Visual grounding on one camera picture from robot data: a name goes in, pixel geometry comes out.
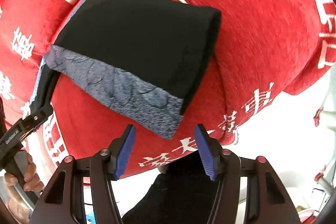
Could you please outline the person's left hand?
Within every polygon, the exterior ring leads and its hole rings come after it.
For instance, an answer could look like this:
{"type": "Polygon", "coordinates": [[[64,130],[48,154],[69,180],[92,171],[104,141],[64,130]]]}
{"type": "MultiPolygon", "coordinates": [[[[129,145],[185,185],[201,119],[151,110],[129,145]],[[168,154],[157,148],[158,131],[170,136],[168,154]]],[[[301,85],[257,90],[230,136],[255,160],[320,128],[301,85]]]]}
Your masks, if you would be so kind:
{"type": "MultiPolygon", "coordinates": [[[[33,158],[29,153],[27,154],[27,162],[28,165],[25,174],[23,175],[25,182],[23,190],[25,192],[41,192],[45,188],[45,185],[37,174],[37,167],[34,164],[33,158]]],[[[11,173],[5,173],[4,180],[5,185],[8,188],[18,183],[18,179],[11,173]]]]}

